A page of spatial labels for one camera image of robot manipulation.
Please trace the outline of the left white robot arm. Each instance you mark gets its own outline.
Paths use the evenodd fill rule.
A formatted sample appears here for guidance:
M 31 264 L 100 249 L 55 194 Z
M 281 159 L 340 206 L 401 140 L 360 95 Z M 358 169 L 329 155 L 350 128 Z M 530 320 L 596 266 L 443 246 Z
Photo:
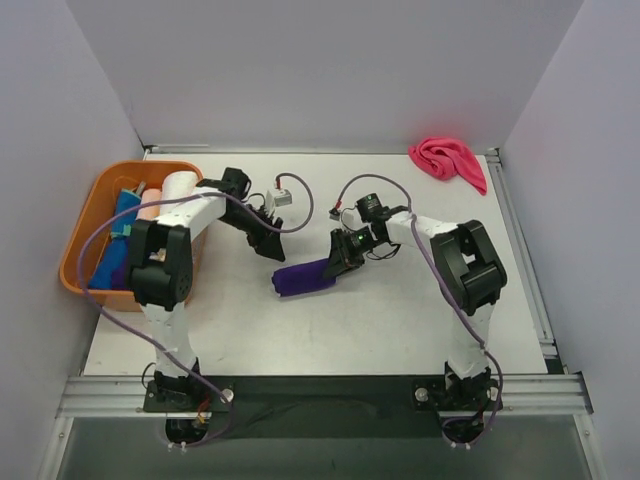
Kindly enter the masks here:
M 155 396 L 181 412 L 195 409 L 208 388 L 200 372 L 185 320 L 194 278 L 192 240 L 219 220 L 246 234 L 256 254 L 284 261 L 283 220 L 273 206 L 245 202 L 251 181 L 240 169 L 226 168 L 220 180 L 202 179 L 192 201 L 179 203 L 153 220 L 137 220 L 129 237 L 127 282 L 150 324 L 156 350 Z

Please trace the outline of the white rolled towel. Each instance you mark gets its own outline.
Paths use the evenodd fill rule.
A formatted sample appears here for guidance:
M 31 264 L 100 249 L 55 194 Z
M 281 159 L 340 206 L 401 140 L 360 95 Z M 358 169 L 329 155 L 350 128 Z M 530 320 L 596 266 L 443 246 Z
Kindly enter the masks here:
M 176 171 L 169 174 L 161 187 L 161 200 L 190 196 L 200 177 L 194 171 Z

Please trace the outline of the blue rolled towel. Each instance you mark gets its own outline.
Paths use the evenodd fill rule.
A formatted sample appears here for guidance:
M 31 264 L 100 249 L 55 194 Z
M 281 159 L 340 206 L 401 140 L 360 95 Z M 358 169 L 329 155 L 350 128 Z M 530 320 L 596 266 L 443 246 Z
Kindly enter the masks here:
M 129 212 L 112 224 L 102 259 L 89 280 L 90 289 L 112 290 L 111 274 L 121 262 L 124 253 L 128 253 L 129 236 L 136 214 L 137 211 Z

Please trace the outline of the dark purple rolled towel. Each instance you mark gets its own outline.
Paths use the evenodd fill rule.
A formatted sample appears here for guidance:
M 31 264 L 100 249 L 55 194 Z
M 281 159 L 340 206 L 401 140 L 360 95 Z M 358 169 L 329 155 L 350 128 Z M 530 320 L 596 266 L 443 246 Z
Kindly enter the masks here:
M 111 274 L 111 289 L 118 291 L 126 291 L 128 287 L 128 270 L 129 260 L 128 253 L 125 252 L 121 262 Z

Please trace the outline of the pink towel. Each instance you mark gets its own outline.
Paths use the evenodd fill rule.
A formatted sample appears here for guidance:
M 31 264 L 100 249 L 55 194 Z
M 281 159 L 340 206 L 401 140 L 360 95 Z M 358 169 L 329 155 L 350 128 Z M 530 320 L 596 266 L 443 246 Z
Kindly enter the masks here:
M 449 181 L 458 176 L 480 195 L 485 196 L 488 192 L 479 160 L 461 140 L 428 137 L 410 146 L 408 155 L 420 170 L 439 181 Z

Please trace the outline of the orange plastic basket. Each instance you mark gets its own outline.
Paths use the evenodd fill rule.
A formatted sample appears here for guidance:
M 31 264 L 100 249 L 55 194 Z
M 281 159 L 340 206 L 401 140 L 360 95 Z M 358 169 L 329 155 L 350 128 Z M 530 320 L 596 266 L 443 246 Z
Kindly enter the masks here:
M 192 171 L 198 181 L 203 179 L 201 170 L 195 165 L 183 161 L 141 161 L 131 160 L 115 163 L 107 167 L 95 180 L 88 195 L 76 226 L 67 245 L 60 268 L 62 284 L 72 293 L 82 295 L 78 283 L 77 260 L 81 248 L 96 229 L 114 216 L 117 195 L 122 189 L 135 190 L 140 182 L 149 188 L 162 189 L 164 180 L 178 171 Z M 104 250 L 109 243 L 109 231 L 104 231 L 91 243 L 85 254 L 81 273 L 89 279 L 102 260 Z M 197 237 L 192 236 L 192 258 L 195 281 L 201 263 L 207 231 Z M 140 312 L 131 291 L 126 290 L 90 290 L 98 303 L 115 311 Z

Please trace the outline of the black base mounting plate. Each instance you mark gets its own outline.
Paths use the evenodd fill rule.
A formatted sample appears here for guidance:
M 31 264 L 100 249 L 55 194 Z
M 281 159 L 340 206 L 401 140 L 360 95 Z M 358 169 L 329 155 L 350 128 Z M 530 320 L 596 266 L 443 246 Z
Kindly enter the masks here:
M 221 395 L 212 383 L 208 390 Z M 407 406 L 358 406 L 313 402 L 300 406 L 249 402 L 225 412 L 198 412 L 192 417 L 167 418 L 165 432 L 175 442 L 197 445 L 208 438 L 228 439 L 420 439 L 443 437 L 454 444 L 473 444 L 500 411 L 495 401 L 481 412 L 445 415 L 436 407 L 415 411 Z

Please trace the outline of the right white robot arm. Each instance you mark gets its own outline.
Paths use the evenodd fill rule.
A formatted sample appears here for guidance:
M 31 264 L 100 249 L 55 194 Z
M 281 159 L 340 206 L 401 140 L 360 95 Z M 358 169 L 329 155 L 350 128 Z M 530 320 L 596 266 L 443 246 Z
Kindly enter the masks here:
M 322 278 L 333 280 L 360 268 L 382 244 L 419 249 L 454 317 L 444 377 L 428 389 L 428 398 L 440 409 L 485 411 L 497 400 L 498 389 L 486 355 L 490 319 L 507 283 L 485 227 L 477 220 L 456 224 L 417 216 L 406 206 L 391 208 L 375 193 L 359 199 L 355 209 L 364 226 L 331 231 Z

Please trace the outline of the peach rolled towel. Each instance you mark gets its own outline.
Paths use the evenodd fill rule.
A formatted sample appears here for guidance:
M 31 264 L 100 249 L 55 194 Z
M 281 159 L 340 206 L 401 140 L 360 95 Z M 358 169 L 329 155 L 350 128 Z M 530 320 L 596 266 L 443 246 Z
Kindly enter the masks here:
M 159 215 L 160 206 L 153 203 L 159 201 L 161 197 L 162 192 L 160 189 L 146 189 L 141 196 L 141 203 L 144 204 L 144 207 L 137 212 L 136 218 L 142 220 L 153 220 L 156 218 Z

